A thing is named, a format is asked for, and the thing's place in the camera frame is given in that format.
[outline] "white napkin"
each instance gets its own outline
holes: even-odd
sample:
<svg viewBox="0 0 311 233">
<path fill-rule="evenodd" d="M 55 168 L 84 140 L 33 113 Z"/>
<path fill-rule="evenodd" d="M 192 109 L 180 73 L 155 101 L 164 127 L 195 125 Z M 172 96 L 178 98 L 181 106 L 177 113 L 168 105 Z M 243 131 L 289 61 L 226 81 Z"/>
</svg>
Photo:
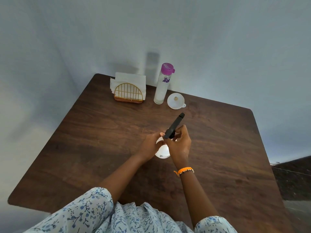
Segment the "white napkin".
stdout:
<svg viewBox="0 0 311 233">
<path fill-rule="evenodd" d="M 116 92 L 116 96 L 120 96 L 127 99 L 137 99 L 137 100 L 145 100 L 146 98 L 146 76 L 145 75 L 138 75 L 138 74 L 127 74 L 127 73 L 119 73 L 116 72 L 115 79 L 110 79 L 110 89 L 111 92 L 114 94 L 115 89 L 117 86 L 119 86 L 122 83 L 131 83 L 138 87 L 141 92 L 142 96 L 138 94 L 135 94 L 136 90 L 134 90 L 134 87 L 129 85 L 129 87 L 122 86 L 122 91 L 128 92 L 128 93 L 122 93 L 120 92 L 120 95 L 118 95 L 118 92 Z"/>
</svg>

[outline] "sleeve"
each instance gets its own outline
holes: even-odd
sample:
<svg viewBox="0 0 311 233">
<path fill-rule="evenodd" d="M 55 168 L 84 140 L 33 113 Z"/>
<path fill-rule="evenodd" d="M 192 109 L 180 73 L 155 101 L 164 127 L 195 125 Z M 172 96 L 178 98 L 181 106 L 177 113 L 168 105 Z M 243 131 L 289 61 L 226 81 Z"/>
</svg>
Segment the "sleeve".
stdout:
<svg viewBox="0 0 311 233">
<path fill-rule="evenodd" d="M 25 232 L 91 233 L 107 219 L 112 210 L 113 201 L 109 191 L 95 187 Z"/>
<path fill-rule="evenodd" d="M 199 221 L 195 228 L 195 233 L 237 233 L 230 223 L 220 216 L 209 216 Z"/>
</svg>

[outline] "purple logo on bottle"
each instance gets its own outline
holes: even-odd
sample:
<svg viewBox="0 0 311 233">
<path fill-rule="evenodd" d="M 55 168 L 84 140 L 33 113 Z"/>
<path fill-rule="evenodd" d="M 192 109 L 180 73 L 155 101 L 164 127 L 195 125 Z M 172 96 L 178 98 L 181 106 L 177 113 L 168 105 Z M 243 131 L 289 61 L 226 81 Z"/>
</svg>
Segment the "purple logo on bottle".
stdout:
<svg viewBox="0 0 311 233">
<path fill-rule="evenodd" d="M 169 78 L 164 78 L 164 80 L 162 82 L 168 83 L 169 82 Z"/>
</svg>

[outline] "right hand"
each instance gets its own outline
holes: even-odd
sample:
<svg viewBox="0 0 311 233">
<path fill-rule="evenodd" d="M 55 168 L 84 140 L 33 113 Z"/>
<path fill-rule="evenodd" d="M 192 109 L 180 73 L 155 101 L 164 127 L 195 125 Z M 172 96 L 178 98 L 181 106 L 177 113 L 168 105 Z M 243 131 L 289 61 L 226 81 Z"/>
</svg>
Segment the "right hand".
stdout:
<svg viewBox="0 0 311 233">
<path fill-rule="evenodd" d="M 188 134 L 186 125 L 182 125 L 175 130 L 177 134 L 173 140 L 164 139 L 164 142 L 169 147 L 169 153 L 173 159 L 173 162 L 177 170 L 188 167 L 188 155 L 191 146 L 191 139 Z"/>
</svg>

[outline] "left hand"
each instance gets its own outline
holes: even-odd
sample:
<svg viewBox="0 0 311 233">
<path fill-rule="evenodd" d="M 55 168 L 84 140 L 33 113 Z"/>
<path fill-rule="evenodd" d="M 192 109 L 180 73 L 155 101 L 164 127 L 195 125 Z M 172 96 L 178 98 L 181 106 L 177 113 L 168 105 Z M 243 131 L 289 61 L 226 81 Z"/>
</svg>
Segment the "left hand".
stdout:
<svg viewBox="0 0 311 233">
<path fill-rule="evenodd" d="M 165 145 L 164 141 L 156 141 L 161 137 L 160 132 L 149 134 L 145 140 L 139 146 L 135 156 L 139 157 L 143 163 L 149 161 L 160 149 L 162 145 Z"/>
</svg>

